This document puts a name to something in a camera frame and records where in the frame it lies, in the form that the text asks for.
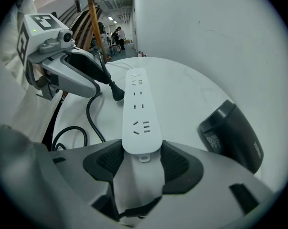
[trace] label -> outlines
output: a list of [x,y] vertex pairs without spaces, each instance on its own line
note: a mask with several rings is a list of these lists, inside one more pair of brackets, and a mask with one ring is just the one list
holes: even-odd
[[221,142],[216,135],[210,135],[210,136],[206,137],[206,140],[209,142],[209,144],[211,145],[214,152],[216,152],[218,154],[222,152]]

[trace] white power strip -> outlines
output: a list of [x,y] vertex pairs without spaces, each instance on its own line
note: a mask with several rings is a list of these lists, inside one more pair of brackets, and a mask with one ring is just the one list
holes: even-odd
[[141,162],[150,161],[150,153],[162,145],[162,135],[146,71],[127,71],[123,112],[122,145]]

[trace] power strip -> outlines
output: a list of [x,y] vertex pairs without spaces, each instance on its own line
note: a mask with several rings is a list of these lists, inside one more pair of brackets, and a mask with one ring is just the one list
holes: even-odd
[[122,145],[141,162],[149,162],[149,154],[157,151],[162,141],[146,71],[130,69],[126,75]]

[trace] black device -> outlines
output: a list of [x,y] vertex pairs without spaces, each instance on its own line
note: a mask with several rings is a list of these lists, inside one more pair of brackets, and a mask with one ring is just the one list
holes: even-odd
[[226,100],[199,125],[211,151],[234,159],[255,173],[264,152],[250,123],[236,106]]

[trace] ceiling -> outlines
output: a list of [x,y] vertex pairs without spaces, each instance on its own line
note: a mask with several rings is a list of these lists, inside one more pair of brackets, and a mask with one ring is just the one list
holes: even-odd
[[[114,25],[113,21],[118,23],[128,23],[132,10],[133,0],[101,0],[102,4],[107,8],[100,16],[100,21],[105,26]],[[114,20],[110,21],[107,17],[111,16]]]

